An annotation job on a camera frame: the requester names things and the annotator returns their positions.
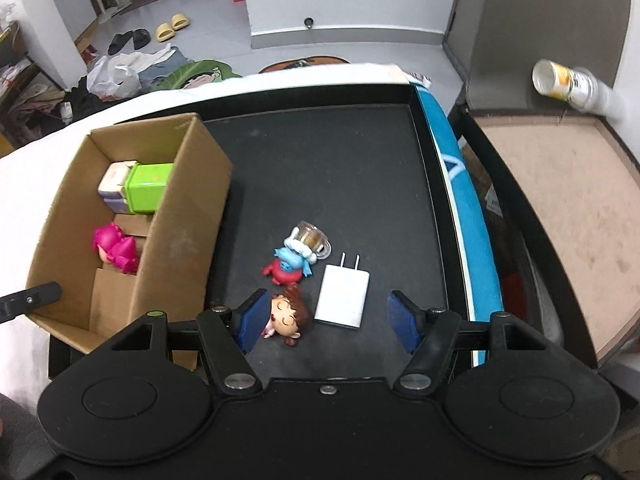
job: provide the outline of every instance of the white bed sheet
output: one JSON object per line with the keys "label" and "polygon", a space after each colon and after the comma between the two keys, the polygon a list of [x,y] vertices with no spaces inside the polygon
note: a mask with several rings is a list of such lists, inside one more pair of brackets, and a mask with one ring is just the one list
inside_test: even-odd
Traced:
{"label": "white bed sheet", "polygon": [[[324,65],[233,78],[140,96],[0,159],[0,296],[23,290],[50,206],[84,136],[158,110],[267,89],[332,84],[407,84],[395,65]],[[49,383],[49,335],[24,316],[0,324],[0,392],[35,412]]]}

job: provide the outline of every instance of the cardboard panel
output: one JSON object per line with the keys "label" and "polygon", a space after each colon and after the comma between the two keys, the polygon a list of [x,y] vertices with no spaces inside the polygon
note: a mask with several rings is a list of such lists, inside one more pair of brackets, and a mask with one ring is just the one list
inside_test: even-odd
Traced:
{"label": "cardboard panel", "polygon": [[114,222],[122,231],[130,236],[146,236],[153,221],[153,215],[125,215],[117,214]]}
{"label": "cardboard panel", "polygon": [[640,176],[593,118],[478,120],[561,260],[598,359],[640,317]]}
{"label": "cardboard panel", "polygon": [[38,316],[38,314],[31,314],[31,319],[41,328],[53,334],[60,341],[65,342],[69,346],[72,346],[76,350],[79,350],[85,354],[92,352],[102,343],[107,341],[107,338],[98,334],[70,326],[53,319]]}
{"label": "cardboard panel", "polygon": [[51,206],[26,284],[28,288],[58,282],[62,298],[41,307],[37,314],[85,330],[89,328],[94,272],[102,264],[91,248],[94,230],[113,219],[113,211],[96,191],[109,164],[86,137]]}
{"label": "cardboard panel", "polygon": [[[104,204],[97,187],[118,160],[175,163],[155,215],[114,218]],[[84,352],[149,310],[164,310],[170,321],[194,319],[204,307],[230,178],[231,163],[194,114],[92,132],[69,166],[31,267],[29,286],[56,280],[62,300],[33,319]],[[94,230],[113,219],[142,251],[136,276],[92,251]],[[193,368],[196,353],[176,352],[174,361]]]}
{"label": "cardboard panel", "polygon": [[231,169],[204,125],[194,121],[148,233],[133,319],[153,309],[164,310],[170,321],[202,311]]}
{"label": "cardboard panel", "polygon": [[137,278],[119,270],[95,269],[89,318],[91,332],[109,338],[130,323],[129,305]]}
{"label": "cardboard panel", "polygon": [[91,132],[91,138],[112,161],[136,160],[140,164],[173,162],[196,114],[116,124]]}

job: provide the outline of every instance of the brown hair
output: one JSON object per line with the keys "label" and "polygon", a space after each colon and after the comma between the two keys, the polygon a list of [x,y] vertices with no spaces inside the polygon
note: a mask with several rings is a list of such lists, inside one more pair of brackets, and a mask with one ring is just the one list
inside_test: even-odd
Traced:
{"label": "brown hair", "polygon": [[[297,283],[287,285],[284,288],[283,296],[289,300],[289,304],[293,310],[293,317],[296,320],[296,325],[300,332],[302,332],[303,328],[311,323],[312,316],[309,307],[306,306],[305,302],[302,301],[302,298],[300,297],[300,290]],[[292,337],[285,337],[284,343],[288,346],[295,346],[297,341]]]}

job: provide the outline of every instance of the plastic bag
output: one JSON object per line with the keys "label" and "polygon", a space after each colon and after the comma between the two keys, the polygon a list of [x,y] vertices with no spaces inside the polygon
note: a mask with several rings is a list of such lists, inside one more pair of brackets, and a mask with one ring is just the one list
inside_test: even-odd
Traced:
{"label": "plastic bag", "polygon": [[9,22],[14,18],[15,4],[0,4],[0,28],[5,30],[9,26]]}
{"label": "plastic bag", "polygon": [[102,56],[86,77],[86,89],[100,99],[124,99],[140,91],[140,80],[131,67],[123,64],[112,66],[108,57]]}

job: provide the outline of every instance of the white power adapter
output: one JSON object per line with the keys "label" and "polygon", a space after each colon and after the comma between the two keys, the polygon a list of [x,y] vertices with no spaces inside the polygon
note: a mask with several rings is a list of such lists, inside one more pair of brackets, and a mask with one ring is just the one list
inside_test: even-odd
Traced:
{"label": "white power adapter", "polygon": [[360,255],[356,258],[354,269],[343,267],[344,253],[340,267],[327,265],[324,268],[316,320],[325,323],[360,328],[364,300],[369,286],[369,273],[358,270]]}

